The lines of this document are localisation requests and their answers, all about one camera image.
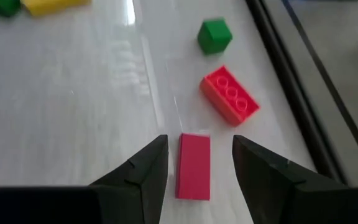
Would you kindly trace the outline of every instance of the glossy white surface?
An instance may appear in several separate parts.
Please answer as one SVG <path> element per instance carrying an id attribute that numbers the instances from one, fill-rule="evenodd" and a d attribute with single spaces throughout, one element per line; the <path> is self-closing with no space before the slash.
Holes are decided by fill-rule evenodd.
<path id="1" fill-rule="evenodd" d="M 234 39 L 202 56 L 201 21 L 223 16 Z M 261 110 L 228 126 L 200 95 L 226 64 Z M 176 200 L 180 133 L 211 135 L 211 201 Z M 161 223 L 252 223 L 231 156 L 233 134 L 313 164 L 243 0 L 94 0 L 0 18 L 0 185 L 86 185 L 158 134 L 170 138 Z"/>

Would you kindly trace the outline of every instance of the green cube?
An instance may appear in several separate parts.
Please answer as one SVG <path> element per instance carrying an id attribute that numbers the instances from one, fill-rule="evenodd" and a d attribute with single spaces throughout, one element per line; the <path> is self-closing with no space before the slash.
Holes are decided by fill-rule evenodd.
<path id="1" fill-rule="evenodd" d="M 20 0 L 0 0 L 0 16 L 13 16 L 20 6 Z"/>
<path id="2" fill-rule="evenodd" d="M 223 18 L 204 21 L 197 41 L 205 55 L 223 52 L 233 36 Z"/>

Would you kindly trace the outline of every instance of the metal edge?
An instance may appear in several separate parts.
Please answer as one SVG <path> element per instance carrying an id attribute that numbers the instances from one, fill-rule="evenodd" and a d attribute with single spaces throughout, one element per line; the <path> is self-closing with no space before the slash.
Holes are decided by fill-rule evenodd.
<path id="1" fill-rule="evenodd" d="M 328 75 L 328 72 L 321 61 L 320 57 L 316 53 L 314 47 L 312 46 L 310 39 L 308 38 L 303 26 L 301 25 L 301 22 L 299 21 L 299 18 L 296 16 L 295 11 L 291 7 L 291 4 L 288 0 L 282 0 L 285 9 L 287 10 L 288 14 L 290 15 L 290 18 L 292 20 L 292 23 L 298 30 L 298 33 L 305 44 L 306 48 L 308 49 L 309 54 L 311 55 L 311 58 L 313 59 L 314 64 L 316 65 L 318 72 L 321 75 L 321 78 L 324 80 L 324 83 L 326 84 L 329 93 L 333 97 L 333 100 L 341 114 L 341 116 L 344 118 L 345 123 L 347 127 L 349 128 L 350 132 L 352 133 L 357 145 L 358 145 L 358 128 L 356 123 L 354 122 L 350 112 L 347 110 L 345 103 L 343 102 L 341 96 L 339 95 L 339 92 L 335 88 L 335 85 L 331 78 Z"/>
<path id="2" fill-rule="evenodd" d="M 317 171 L 338 182 L 347 179 L 305 94 L 292 60 L 263 0 L 246 0 Z"/>

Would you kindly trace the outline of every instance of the red lego brick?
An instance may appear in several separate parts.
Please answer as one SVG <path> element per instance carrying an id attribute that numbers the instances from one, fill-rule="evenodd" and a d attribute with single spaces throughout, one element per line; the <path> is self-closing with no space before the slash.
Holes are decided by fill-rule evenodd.
<path id="1" fill-rule="evenodd" d="M 209 200 L 211 143 L 209 136 L 182 134 L 177 167 L 176 197 Z"/>
<path id="2" fill-rule="evenodd" d="M 259 110 L 259 105 L 225 66 L 207 75 L 200 83 L 201 91 L 233 126 L 237 126 Z"/>

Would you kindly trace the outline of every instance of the lego brick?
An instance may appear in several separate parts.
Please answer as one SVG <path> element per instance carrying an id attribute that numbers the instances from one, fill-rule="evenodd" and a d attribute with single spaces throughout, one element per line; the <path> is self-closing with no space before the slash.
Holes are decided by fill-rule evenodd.
<path id="1" fill-rule="evenodd" d="M 241 124 L 259 109 L 259 105 L 225 66 L 204 77 L 200 88 L 226 121 L 233 126 Z"/>
<path id="2" fill-rule="evenodd" d="M 223 52 L 233 36 L 223 18 L 205 20 L 197 41 L 205 55 Z"/>
<path id="3" fill-rule="evenodd" d="M 211 143 L 209 136 L 182 134 L 177 167 L 176 197 L 209 200 Z"/>
<path id="4" fill-rule="evenodd" d="M 33 16 L 44 16 L 67 7 L 90 3 L 91 0 L 22 0 L 24 6 Z"/>
<path id="5" fill-rule="evenodd" d="M 13 16 L 20 7 L 20 0 L 0 0 L 0 16 Z"/>

